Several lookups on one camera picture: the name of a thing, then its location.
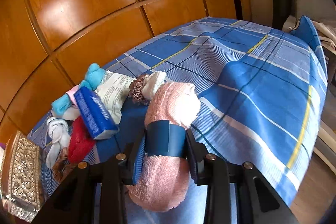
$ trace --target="brown hair scrunchie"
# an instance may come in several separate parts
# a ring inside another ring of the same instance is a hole
[[[148,74],[140,75],[137,77],[129,86],[130,91],[128,94],[128,97],[132,97],[132,101],[134,103],[148,105],[148,101],[145,99],[145,97],[142,95],[141,90],[144,87],[144,79],[148,77]]]
[[[77,166],[77,164],[66,164],[65,160],[68,158],[68,148],[65,147],[61,150],[61,155],[59,156],[58,160],[55,162],[54,166],[52,167],[54,179],[61,183],[67,175]]]

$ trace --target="white paper packet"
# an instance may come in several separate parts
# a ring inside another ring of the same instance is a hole
[[[107,71],[95,92],[111,114],[115,124],[121,120],[121,108],[129,93],[129,85],[135,78]]]

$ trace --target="plaid bedsheet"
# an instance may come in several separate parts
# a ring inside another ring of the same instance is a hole
[[[166,81],[195,84],[201,101],[192,124],[196,140],[229,162],[253,162],[289,205],[309,165],[327,89],[324,54],[311,21],[302,17],[292,34],[206,17],[160,34],[104,68],[132,77],[165,71]],[[99,141],[85,160],[94,164],[121,151],[144,130],[146,109],[127,99],[120,133]],[[46,152],[49,116],[29,134]],[[51,195],[58,184],[45,163],[41,179]],[[191,180],[185,201],[166,213],[143,210],[127,199],[128,222],[203,223],[205,197],[206,187]]]

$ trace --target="white fabric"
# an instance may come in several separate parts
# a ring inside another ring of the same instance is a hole
[[[143,80],[144,87],[141,90],[142,95],[146,100],[153,100],[155,93],[159,87],[164,84],[166,73],[163,71],[156,71]]]
[[[77,107],[71,106],[69,107],[62,116],[57,115],[54,110],[51,111],[52,115],[56,118],[61,118],[64,120],[68,120],[68,121],[74,121],[78,118],[78,116],[81,115],[81,113],[79,112],[79,109]]]
[[[111,114],[115,124],[120,123],[121,108],[128,96],[129,85],[133,80],[134,78],[127,75],[107,71],[103,77],[103,83],[95,91]]]
[[[316,21],[312,21],[312,23],[316,30],[320,31],[325,37],[329,38],[325,40],[330,43],[330,46],[336,48],[336,29],[332,26],[324,25],[323,23],[319,23]]]
[[[63,119],[51,117],[47,120],[48,135],[52,139],[52,146],[47,155],[47,167],[52,168],[58,153],[70,143],[69,126]]]

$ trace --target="metal bolt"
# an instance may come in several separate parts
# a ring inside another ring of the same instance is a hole
[[[126,155],[124,153],[119,153],[118,155],[116,155],[115,158],[117,160],[124,160],[124,159],[126,159]]]
[[[253,168],[253,164],[250,163],[249,161],[246,161],[243,163],[244,168],[251,170]]]
[[[78,168],[79,169],[85,169],[85,168],[87,168],[87,162],[85,162],[85,161],[80,162],[78,164]]]
[[[209,154],[206,154],[205,156],[208,160],[214,160],[216,158],[216,155],[215,154],[212,154],[212,153],[209,153]]]

